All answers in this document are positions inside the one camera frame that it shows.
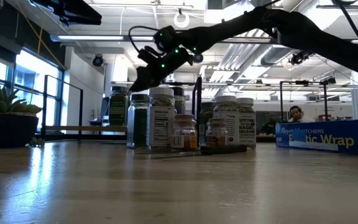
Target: spice jar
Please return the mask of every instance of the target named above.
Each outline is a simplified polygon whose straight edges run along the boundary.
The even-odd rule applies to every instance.
[[[239,143],[239,110],[235,96],[215,97],[214,118],[223,118],[226,122],[227,144]]]
[[[175,97],[175,109],[177,114],[186,113],[186,98],[185,90],[182,87],[171,87],[173,95]]]
[[[214,117],[214,102],[202,102],[201,103],[201,111],[200,111],[200,118],[199,122],[199,138],[200,138],[200,145],[205,145],[205,131],[206,131],[206,124],[208,123],[209,119]]]
[[[195,151],[197,146],[196,121],[191,114],[175,115],[171,148],[180,151]]]
[[[174,105],[173,90],[163,87],[149,89],[146,138],[149,151],[170,151],[170,136],[173,131],[173,116],[175,115]]]
[[[149,96],[146,94],[131,95],[131,105],[128,109],[127,147],[146,146],[148,106]]]
[[[227,129],[223,118],[211,118],[207,123],[206,130],[206,146],[226,146],[227,145]]]
[[[109,107],[109,124],[125,126],[128,113],[128,90],[123,86],[112,86]]]
[[[256,148],[256,117],[252,109],[254,99],[237,98],[239,110],[239,144],[246,145],[249,149]]]

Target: blue box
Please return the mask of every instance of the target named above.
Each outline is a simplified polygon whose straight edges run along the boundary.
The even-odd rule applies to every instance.
[[[358,120],[276,124],[276,146],[358,155]]]

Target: potted plant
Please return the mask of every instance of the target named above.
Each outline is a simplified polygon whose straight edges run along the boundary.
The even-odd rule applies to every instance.
[[[37,130],[36,116],[42,108],[28,105],[25,100],[16,100],[16,93],[7,94],[0,86],[0,147],[25,146]]]

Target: succulent plant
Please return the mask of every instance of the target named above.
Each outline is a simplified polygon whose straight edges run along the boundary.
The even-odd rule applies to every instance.
[[[29,146],[31,147],[43,147],[45,145],[45,140],[42,138],[35,138],[33,137],[30,142],[29,142]]]
[[[42,108],[39,108],[35,105],[28,105],[25,102],[25,99],[22,100],[16,100],[17,98],[16,93],[19,90],[13,91],[9,96],[7,95],[6,87],[3,87],[1,89],[0,87],[0,113],[30,113],[30,114],[36,114],[39,113]]]

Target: table surface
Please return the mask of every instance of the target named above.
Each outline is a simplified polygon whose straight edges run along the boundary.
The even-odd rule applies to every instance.
[[[0,149],[0,223],[358,223],[358,156],[144,154],[107,142]]]

